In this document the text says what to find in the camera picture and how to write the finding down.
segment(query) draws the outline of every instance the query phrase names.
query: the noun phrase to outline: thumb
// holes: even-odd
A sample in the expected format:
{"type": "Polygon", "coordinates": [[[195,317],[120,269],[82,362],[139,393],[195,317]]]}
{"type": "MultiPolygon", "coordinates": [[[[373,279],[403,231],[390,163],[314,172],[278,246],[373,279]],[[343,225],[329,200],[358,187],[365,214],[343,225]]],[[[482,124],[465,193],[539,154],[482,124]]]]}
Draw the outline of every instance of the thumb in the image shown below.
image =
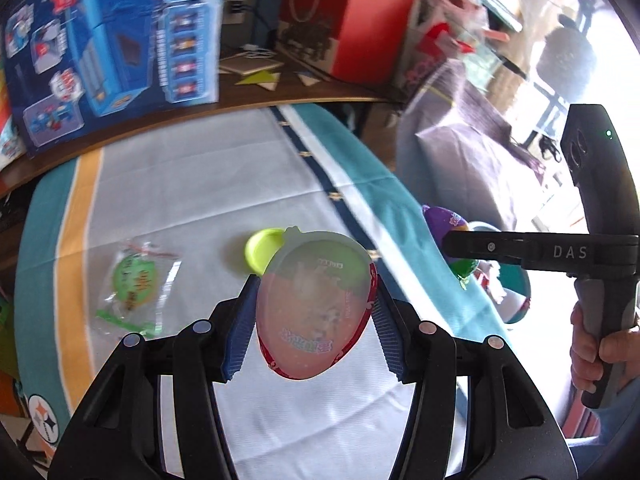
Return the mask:
{"type": "Polygon", "coordinates": [[[640,360],[640,329],[615,332],[600,342],[600,358],[606,363],[640,360]]]}

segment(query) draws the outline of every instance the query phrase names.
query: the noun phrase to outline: round logo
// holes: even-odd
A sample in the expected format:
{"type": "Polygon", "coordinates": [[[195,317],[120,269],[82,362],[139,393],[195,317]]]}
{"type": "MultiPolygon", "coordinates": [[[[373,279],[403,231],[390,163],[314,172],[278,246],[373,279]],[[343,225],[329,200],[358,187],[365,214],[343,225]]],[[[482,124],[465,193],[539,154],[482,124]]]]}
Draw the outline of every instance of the round logo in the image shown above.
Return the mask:
{"type": "Polygon", "coordinates": [[[39,395],[32,395],[29,397],[29,414],[40,436],[49,444],[55,444],[60,436],[60,427],[49,403],[39,395]]]}

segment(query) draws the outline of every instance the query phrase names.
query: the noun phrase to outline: plastic lid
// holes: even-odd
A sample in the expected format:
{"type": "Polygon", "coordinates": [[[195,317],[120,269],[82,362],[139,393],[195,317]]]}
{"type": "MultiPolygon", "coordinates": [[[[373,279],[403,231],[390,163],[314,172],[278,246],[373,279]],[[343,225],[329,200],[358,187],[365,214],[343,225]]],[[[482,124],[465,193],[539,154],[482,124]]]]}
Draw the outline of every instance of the plastic lid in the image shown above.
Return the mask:
{"type": "Polygon", "coordinates": [[[283,238],[258,291],[258,340],[276,373],[308,379],[337,363],[360,338],[378,275],[367,251],[347,236],[293,227],[283,238]]]}

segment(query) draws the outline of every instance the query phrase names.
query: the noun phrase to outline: red gift bag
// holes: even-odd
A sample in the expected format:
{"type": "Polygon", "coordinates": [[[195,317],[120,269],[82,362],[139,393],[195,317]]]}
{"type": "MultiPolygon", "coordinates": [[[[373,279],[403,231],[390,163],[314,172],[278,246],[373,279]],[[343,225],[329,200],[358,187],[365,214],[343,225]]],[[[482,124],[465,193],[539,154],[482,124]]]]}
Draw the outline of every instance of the red gift bag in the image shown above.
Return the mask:
{"type": "Polygon", "coordinates": [[[282,0],[280,47],[343,81],[387,83],[413,2],[282,0]]]}

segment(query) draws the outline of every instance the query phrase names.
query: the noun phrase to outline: wall socket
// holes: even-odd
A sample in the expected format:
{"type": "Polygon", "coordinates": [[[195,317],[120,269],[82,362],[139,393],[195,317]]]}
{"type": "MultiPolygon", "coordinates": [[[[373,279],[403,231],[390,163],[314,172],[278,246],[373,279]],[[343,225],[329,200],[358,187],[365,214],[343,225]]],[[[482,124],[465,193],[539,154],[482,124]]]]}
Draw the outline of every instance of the wall socket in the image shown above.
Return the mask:
{"type": "Polygon", "coordinates": [[[223,25],[239,25],[244,23],[246,0],[225,0],[225,9],[222,13],[223,25]]]}

